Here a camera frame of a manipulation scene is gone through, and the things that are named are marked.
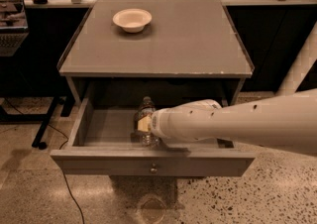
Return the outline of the white gripper with vent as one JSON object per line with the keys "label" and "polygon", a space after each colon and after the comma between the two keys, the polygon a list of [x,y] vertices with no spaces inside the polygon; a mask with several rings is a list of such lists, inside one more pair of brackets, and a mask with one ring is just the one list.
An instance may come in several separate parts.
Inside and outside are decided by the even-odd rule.
{"label": "white gripper with vent", "polygon": [[171,139],[172,133],[169,128],[170,108],[160,109],[152,115],[147,114],[140,118],[137,123],[137,129],[141,132],[151,131],[155,136],[163,139]]}

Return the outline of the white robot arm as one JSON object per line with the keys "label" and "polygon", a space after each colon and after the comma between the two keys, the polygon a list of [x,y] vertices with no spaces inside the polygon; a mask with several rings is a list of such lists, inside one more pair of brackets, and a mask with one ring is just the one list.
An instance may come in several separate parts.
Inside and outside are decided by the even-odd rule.
{"label": "white robot arm", "polygon": [[161,139],[220,138],[303,155],[317,155],[317,89],[298,87],[317,59],[317,26],[272,98],[221,107],[213,100],[150,112],[137,129]]}

